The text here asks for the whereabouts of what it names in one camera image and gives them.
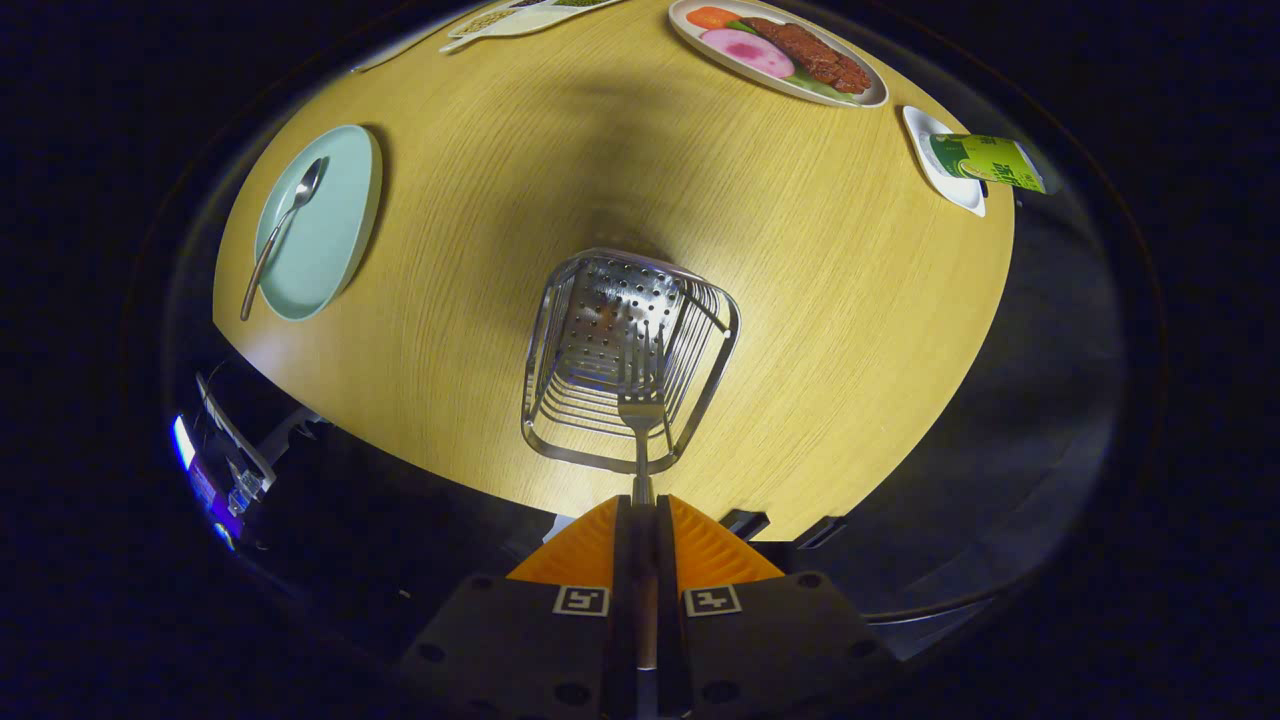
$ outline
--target green can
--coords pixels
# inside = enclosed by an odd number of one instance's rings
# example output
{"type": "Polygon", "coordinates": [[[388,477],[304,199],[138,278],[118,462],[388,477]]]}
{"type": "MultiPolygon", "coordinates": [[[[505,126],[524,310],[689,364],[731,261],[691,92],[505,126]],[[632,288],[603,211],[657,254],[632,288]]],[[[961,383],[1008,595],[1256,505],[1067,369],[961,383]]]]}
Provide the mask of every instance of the green can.
{"type": "Polygon", "coordinates": [[[1047,192],[1021,143],[988,135],[931,135],[937,167],[951,177],[984,179],[1047,192]]]}

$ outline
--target silver utensil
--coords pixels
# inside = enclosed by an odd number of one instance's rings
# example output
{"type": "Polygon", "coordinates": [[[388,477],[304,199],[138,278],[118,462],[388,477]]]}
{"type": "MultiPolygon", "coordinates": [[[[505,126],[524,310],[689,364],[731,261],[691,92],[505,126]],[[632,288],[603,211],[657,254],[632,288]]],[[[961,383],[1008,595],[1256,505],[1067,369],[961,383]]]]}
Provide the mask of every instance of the silver utensil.
{"type": "Polygon", "coordinates": [[[307,172],[302,174],[302,179],[298,181],[298,187],[293,191],[293,205],[280,215],[280,222],[275,223],[275,228],[271,234],[266,238],[266,245],[262,246],[262,254],[259,255],[257,263],[253,265],[253,275],[248,279],[248,288],[244,291],[244,302],[241,305],[241,320],[248,320],[250,307],[253,306],[253,291],[257,290],[259,281],[262,279],[262,269],[266,268],[266,258],[271,255],[271,249],[275,247],[275,238],[280,234],[280,227],[284,225],[284,220],[288,220],[298,208],[306,205],[311,196],[315,195],[316,186],[320,184],[320,173],[324,169],[325,160],[328,158],[316,158],[307,172]]]}
{"type": "MultiPolygon", "coordinates": [[[[669,469],[707,414],[740,323],[727,292],[671,263],[605,249],[570,258],[547,281],[529,341],[525,441],[547,457],[636,475],[618,363],[648,334],[662,338],[666,414],[648,436],[645,474],[669,469]]],[[[657,363],[653,341],[648,352],[657,363]]]]}
{"type": "Polygon", "coordinates": [[[653,505],[653,479],[649,478],[649,433],[664,423],[667,407],[662,397],[662,329],[657,343],[649,327],[628,342],[618,363],[618,418],[636,434],[636,477],[631,482],[631,503],[653,505]]]}

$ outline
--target screw hole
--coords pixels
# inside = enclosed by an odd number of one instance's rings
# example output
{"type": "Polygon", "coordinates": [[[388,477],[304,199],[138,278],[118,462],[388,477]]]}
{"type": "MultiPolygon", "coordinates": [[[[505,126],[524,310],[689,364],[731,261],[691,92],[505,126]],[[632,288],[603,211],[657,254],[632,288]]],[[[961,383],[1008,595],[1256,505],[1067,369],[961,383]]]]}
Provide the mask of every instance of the screw hole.
{"type": "Polygon", "coordinates": [[[591,691],[577,683],[561,683],[556,685],[556,700],[564,705],[586,705],[586,701],[591,700],[591,691]]]}
{"type": "Polygon", "coordinates": [[[863,660],[869,657],[876,652],[876,643],[873,641],[859,641],[849,647],[850,660],[863,660]]]}
{"type": "Polygon", "coordinates": [[[703,698],[713,705],[731,702],[737,698],[737,685],[724,680],[703,687],[703,698]]]}
{"type": "Polygon", "coordinates": [[[440,662],[444,660],[444,651],[434,644],[417,646],[417,653],[428,662],[440,662]]]}

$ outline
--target wire rack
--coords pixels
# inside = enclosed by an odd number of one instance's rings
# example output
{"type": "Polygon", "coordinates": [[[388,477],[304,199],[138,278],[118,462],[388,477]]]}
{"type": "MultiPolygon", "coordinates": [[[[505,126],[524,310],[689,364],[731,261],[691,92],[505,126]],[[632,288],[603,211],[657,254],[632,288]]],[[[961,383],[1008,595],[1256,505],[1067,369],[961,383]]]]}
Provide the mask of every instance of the wire rack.
{"type": "Polygon", "coordinates": [[[547,281],[534,322],[525,439],[548,457],[634,474],[635,436],[617,410],[618,368],[623,347],[648,338],[666,366],[664,418],[649,436],[666,451],[650,450],[649,471],[671,468],[716,395],[739,324],[728,293],[676,265],[603,249],[570,258],[547,281]]]}

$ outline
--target wooden table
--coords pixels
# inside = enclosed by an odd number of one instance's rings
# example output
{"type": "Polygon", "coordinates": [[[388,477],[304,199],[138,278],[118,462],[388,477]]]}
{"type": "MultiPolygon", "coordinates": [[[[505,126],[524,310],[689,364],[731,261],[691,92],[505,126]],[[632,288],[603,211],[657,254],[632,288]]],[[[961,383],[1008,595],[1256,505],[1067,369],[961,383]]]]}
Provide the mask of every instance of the wooden table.
{"type": "Polygon", "coordinates": [[[987,333],[1012,245],[925,182],[901,122],[961,124],[868,53],[876,109],[826,108],[690,49],[667,0],[627,0],[454,55],[436,32],[312,97],[262,152],[218,256],[214,322],[283,391],[465,486],[580,515],[631,478],[521,438],[543,283],[593,246],[666,256],[728,291],[744,329],[716,401],[655,492],[713,518],[764,510],[756,539],[847,512],[911,450],[987,333]],[[266,193],[312,138],[370,128],[385,170],[360,270],[317,316],[238,319],[266,193]]]}

